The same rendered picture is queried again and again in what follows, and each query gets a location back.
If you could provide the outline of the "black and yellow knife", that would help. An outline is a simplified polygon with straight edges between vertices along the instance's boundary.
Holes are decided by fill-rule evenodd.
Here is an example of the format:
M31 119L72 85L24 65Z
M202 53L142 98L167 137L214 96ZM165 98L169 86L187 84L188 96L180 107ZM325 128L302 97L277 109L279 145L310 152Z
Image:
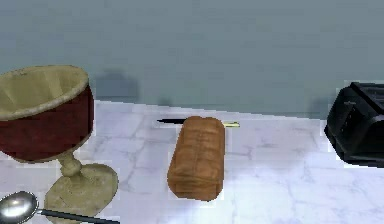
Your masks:
M187 119L158 119L158 122L169 123L169 124L183 124ZM226 128L238 128L240 124L238 122L222 122L223 126Z

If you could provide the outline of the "brown bread loaf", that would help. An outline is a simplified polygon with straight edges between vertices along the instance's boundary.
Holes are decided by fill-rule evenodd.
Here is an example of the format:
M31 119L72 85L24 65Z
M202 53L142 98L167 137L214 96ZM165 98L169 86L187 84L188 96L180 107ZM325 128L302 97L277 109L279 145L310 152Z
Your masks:
M178 198L211 201L223 189L225 127L213 117L185 120L168 168L169 189Z

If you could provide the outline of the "red and beige goblet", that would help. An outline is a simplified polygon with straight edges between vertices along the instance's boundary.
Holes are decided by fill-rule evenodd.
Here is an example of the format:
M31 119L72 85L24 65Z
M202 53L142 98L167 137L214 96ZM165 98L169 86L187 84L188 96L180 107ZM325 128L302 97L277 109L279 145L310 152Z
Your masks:
M0 151L21 163L61 164L42 209L99 218L118 188L116 172L74 157L92 134L88 74L71 65L32 66L0 75ZM80 221L48 217L53 224Z

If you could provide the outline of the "black toaster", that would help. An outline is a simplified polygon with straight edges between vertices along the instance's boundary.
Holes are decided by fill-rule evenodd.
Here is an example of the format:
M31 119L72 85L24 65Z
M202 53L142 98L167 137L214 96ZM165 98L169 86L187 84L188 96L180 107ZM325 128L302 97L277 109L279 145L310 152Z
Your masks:
M342 88L324 133L342 161L384 168L384 84L352 82Z

